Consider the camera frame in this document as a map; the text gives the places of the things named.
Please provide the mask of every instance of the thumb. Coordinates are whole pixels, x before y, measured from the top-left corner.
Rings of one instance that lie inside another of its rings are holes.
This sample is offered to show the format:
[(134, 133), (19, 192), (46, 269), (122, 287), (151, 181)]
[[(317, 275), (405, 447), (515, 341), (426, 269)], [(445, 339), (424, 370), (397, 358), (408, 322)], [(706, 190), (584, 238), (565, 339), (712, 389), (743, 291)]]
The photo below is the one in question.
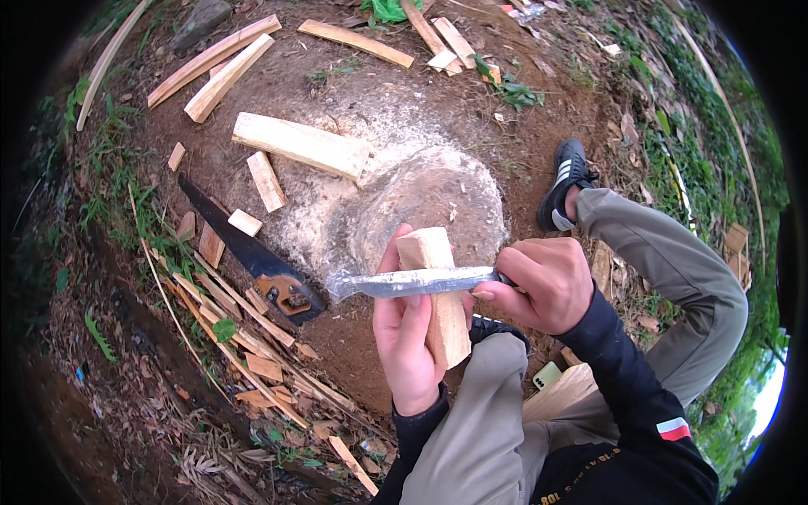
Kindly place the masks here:
[(516, 321), (532, 327), (537, 320), (536, 310), (528, 295), (516, 291), (507, 284), (488, 281), (478, 285), (471, 294), (491, 303)]
[(407, 298), (398, 338), (402, 352), (411, 353), (423, 347), (431, 317), (432, 299), (429, 295)]

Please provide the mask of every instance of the sneaker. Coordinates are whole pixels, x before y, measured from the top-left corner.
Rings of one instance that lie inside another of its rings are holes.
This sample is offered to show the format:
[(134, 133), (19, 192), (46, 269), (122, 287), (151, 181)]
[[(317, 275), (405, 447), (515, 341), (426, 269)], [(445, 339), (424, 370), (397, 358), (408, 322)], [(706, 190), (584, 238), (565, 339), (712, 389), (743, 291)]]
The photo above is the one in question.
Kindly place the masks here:
[(524, 336), (524, 333), (517, 330), (515, 327), (505, 324), (502, 321), (497, 321), (496, 319), (491, 318), (484, 318), (480, 314), (474, 314), (471, 317), (471, 330), (469, 331), (469, 338), (471, 339), (471, 345), (477, 345), (478, 343), (482, 342), (485, 337), (489, 335), (493, 335), (494, 333), (510, 333), (522, 342), (524, 342), (524, 347), (527, 354), (530, 354), (530, 342), (528, 342), (528, 337)]
[(570, 188), (577, 184), (581, 189), (592, 188), (591, 182), (598, 178), (587, 169), (587, 156), (583, 145), (568, 138), (558, 145), (555, 155), (556, 182), (541, 201), (536, 219), (544, 231), (567, 231), (575, 227), (566, 215), (564, 200)]

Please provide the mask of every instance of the flag patch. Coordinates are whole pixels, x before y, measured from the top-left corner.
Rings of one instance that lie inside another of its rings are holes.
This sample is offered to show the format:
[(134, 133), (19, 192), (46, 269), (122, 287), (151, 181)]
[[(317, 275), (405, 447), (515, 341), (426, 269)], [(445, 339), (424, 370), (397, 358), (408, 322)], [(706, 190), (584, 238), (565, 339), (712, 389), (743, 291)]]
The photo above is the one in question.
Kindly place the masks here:
[(681, 417), (657, 424), (657, 431), (659, 431), (659, 436), (661, 436), (663, 440), (670, 440), (671, 442), (683, 439), (686, 436), (693, 438), (690, 435), (688, 422)]

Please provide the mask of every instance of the pants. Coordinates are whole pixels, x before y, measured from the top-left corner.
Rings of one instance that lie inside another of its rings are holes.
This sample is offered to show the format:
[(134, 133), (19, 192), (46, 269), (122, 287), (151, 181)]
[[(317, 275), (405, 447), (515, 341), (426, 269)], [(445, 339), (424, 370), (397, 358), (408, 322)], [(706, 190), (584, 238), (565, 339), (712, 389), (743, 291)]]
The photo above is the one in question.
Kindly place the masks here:
[[(738, 346), (747, 299), (731, 270), (679, 222), (606, 188), (584, 189), (578, 224), (606, 242), (684, 317), (646, 354), (665, 389), (689, 404)], [(524, 345), (508, 333), (474, 347), (457, 399), (404, 484), (401, 503), (528, 503), (545, 458), (574, 444), (617, 444), (595, 391), (556, 418), (522, 425)]]

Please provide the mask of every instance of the person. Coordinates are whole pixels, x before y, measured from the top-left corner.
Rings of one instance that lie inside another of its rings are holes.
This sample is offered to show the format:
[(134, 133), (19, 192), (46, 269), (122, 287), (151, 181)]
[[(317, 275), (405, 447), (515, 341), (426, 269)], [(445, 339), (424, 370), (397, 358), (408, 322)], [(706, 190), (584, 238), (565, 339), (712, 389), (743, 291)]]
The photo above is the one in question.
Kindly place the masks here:
[[(562, 142), (537, 218), (579, 225), (684, 309), (644, 356), (591, 278), (573, 238), (518, 241), (496, 266), (524, 293), (485, 282), (471, 294), (552, 335), (589, 363), (598, 391), (548, 421), (522, 424), (528, 340), (474, 318), (472, 353), (451, 407), (424, 345), (427, 295), (376, 299), (373, 330), (393, 396), (398, 457), (372, 503), (715, 503), (718, 477), (693, 443), (684, 407), (726, 365), (747, 301), (726, 264), (670, 217), (595, 189), (583, 146)], [(395, 238), (378, 271), (398, 269)], [(464, 302), (467, 315), (473, 298)]]

